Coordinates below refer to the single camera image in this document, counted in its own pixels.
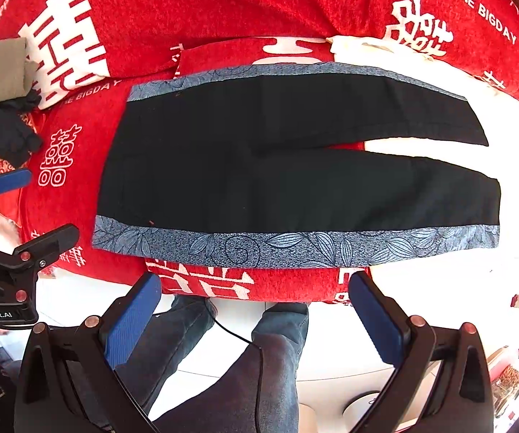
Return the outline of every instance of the person's leg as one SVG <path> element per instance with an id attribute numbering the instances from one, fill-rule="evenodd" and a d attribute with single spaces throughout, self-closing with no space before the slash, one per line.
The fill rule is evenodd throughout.
<path id="1" fill-rule="evenodd" d="M 163 383 L 213 325 L 205 308 L 206 298 L 177 295 L 171 309 L 153 316 L 126 364 L 116 372 L 142 409 L 148 413 Z M 210 311 L 215 312 L 211 303 Z M 79 363 L 69 363 L 69 371 L 88 418 L 99 427 L 107 426 L 95 396 Z"/>
<path id="2" fill-rule="evenodd" d="M 258 409 L 261 433 L 298 431 L 296 371 L 307 328 L 306 304 L 278 303 L 263 313 L 252 333 L 253 342 L 263 352 Z M 174 433 L 252 433 L 259 373 L 259 351 L 249 346 L 217 383 L 166 412 L 154 425 L 159 431 Z"/>

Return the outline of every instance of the red object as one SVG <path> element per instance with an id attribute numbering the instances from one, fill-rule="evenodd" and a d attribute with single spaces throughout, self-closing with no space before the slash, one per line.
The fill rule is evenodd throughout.
<path id="1" fill-rule="evenodd" d="M 0 0 L 0 39 L 17 37 L 24 25 L 32 26 L 47 1 Z M 48 30 L 45 44 L 54 58 L 49 53 L 46 63 L 60 65 L 68 48 L 79 43 L 81 34 L 73 24 L 61 24 L 59 14 L 68 19 L 67 9 L 84 2 L 79 9 L 85 11 L 76 20 L 91 18 L 99 43 L 88 48 L 104 47 L 94 61 L 106 60 L 112 77 L 171 68 L 180 44 L 193 48 L 272 35 L 383 38 L 388 27 L 388 37 L 481 76 L 519 99 L 519 8 L 512 0 L 61 0 L 62 12 L 53 1 L 57 19 L 36 23 L 58 25 Z"/>
<path id="2" fill-rule="evenodd" d="M 15 298 L 18 302 L 25 302 L 26 299 L 28 298 L 28 295 L 27 295 L 26 291 L 19 290 L 16 292 Z"/>
<path id="3" fill-rule="evenodd" d="M 44 146 L 29 163 L 33 182 L 0 196 L 0 212 L 22 226 L 24 240 L 74 223 L 81 239 L 58 266 L 127 284 L 145 261 L 95 250 L 91 237 L 103 164 L 135 83 L 249 63 L 297 63 L 297 57 L 332 61 L 327 43 L 306 38 L 342 34 L 398 39 L 519 99 L 519 9 L 511 0 L 0 0 L 0 39 L 25 28 L 33 37 L 44 34 L 30 48 L 39 75 L 53 73 L 39 76 L 37 86 L 55 105 L 46 111 Z M 76 47 L 86 60 L 70 59 Z M 89 71 L 78 76 L 81 63 Z M 111 79 L 87 86 L 102 76 Z M 169 193 L 203 191 L 184 183 L 169 185 Z M 345 274 L 352 271 L 157 264 L 147 265 L 163 276 L 168 292 L 269 301 L 347 302 Z"/>
<path id="4" fill-rule="evenodd" d="M 365 150 L 363 141 L 359 141 L 357 143 L 342 143 L 341 145 L 334 145 L 334 146 L 331 146 L 330 148 L 332 148 L 332 149 L 357 149 L 360 151 Z"/>

